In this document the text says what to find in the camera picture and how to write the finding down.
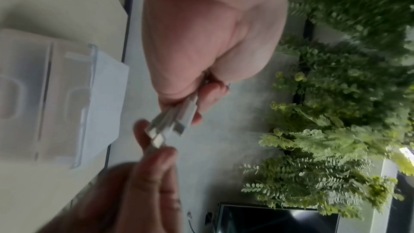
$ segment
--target artificial plant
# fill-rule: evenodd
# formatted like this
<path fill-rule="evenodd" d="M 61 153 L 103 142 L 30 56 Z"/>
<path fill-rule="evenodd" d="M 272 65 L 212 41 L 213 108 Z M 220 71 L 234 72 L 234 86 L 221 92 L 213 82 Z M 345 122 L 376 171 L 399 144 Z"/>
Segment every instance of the artificial plant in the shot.
<path fill-rule="evenodd" d="M 283 35 L 278 52 L 299 56 L 277 73 L 276 89 L 304 97 L 272 103 L 274 132 L 260 144 L 284 150 L 247 172 L 271 207 L 317 208 L 361 218 L 366 202 L 381 211 L 395 179 L 367 175 L 371 159 L 391 159 L 413 175 L 398 150 L 413 145 L 413 0 L 289 0 L 292 15 L 344 33 L 335 45 Z"/>

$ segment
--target black screen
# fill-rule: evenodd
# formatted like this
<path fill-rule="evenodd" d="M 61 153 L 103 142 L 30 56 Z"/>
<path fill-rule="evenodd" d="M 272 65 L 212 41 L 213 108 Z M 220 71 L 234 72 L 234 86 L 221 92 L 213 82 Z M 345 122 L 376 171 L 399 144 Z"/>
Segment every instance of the black screen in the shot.
<path fill-rule="evenodd" d="M 217 233 L 335 233 L 338 219 L 314 210 L 221 205 Z"/>

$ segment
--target skin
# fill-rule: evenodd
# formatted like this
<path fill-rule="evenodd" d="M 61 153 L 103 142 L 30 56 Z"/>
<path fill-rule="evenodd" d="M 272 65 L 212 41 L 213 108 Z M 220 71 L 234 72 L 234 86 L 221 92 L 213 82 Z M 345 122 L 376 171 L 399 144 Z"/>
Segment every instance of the skin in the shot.
<path fill-rule="evenodd" d="M 142 150 L 150 140 L 144 129 L 148 121 L 134 126 Z M 182 212 L 175 167 L 177 150 L 164 147 L 138 163 L 125 163 L 108 170 L 90 192 L 69 212 L 37 233 L 180 233 Z M 112 223 L 108 214 L 118 206 Z"/>
<path fill-rule="evenodd" d="M 286 12 L 287 0 L 145 0 L 143 44 L 161 109 L 198 90 L 200 123 L 228 83 L 269 62 Z"/>

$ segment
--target table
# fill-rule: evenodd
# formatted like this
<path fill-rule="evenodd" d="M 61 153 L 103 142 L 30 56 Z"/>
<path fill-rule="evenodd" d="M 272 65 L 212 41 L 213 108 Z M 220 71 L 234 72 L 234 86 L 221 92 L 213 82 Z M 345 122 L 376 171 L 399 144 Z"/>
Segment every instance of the table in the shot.
<path fill-rule="evenodd" d="M 122 61 L 129 23 L 118 0 L 0 0 L 0 28 L 98 45 Z M 106 152 L 80 170 L 0 162 L 0 232 L 34 232 L 106 166 Z"/>

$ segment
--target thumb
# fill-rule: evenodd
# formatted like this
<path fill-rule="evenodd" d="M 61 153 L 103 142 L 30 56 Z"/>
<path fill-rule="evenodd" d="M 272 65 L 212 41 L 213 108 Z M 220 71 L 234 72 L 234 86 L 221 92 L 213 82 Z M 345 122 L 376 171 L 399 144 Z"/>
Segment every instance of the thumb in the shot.
<path fill-rule="evenodd" d="M 130 174 L 116 224 L 117 233 L 160 232 L 160 186 L 177 150 L 164 147 L 136 164 Z"/>

